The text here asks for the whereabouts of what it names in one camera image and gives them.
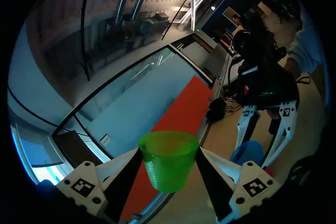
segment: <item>white sleeve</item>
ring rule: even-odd
[[[302,29],[295,35],[294,41],[289,46],[289,58],[294,59],[302,73],[313,72],[322,64],[324,59],[323,48],[315,26],[308,13],[301,6]]]

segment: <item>orange mat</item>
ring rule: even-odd
[[[196,135],[209,107],[209,97],[212,96],[212,90],[194,76],[151,132],[175,130]],[[139,215],[158,193],[151,185],[142,162],[121,213],[122,219],[131,221],[131,214]]]

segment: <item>concrete floor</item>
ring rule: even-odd
[[[298,23],[283,21],[281,25],[275,15],[268,16],[265,23],[275,34],[278,46],[288,48],[294,39]],[[285,62],[286,58],[279,63],[283,66]],[[324,106],[314,82],[312,81],[310,85],[300,84],[299,92],[300,105],[294,137],[270,166],[273,177],[281,184],[297,160],[314,153],[325,123]],[[203,147],[229,159],[235,149],[238,133],[236,124],[239,117],[240,111],[226,114],[223,120],[213,124]],[[269,125],[270,117],[266,111],[261,111],[261,118],[252,135],[252,140],[260,142],[264,151],[271,140],[271,135],[268,133]],[[150,223],[216,223],[215,212],[211,207],[209,196],[196,164],[192,168],[186,186],[175,193]]]

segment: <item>blue bowl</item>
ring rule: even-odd
[[[261,166],[264,158],[262,146],[257,141],[248,141],[240,145],[232,154],[230,161],[243,165],[247,161],[253,161]]]

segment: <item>green plastic cup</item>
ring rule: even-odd
[[[198,148],[195,136],[178,131],[157,131],[140,139],[140,149],[152,186],[177,192],[188,180]]]

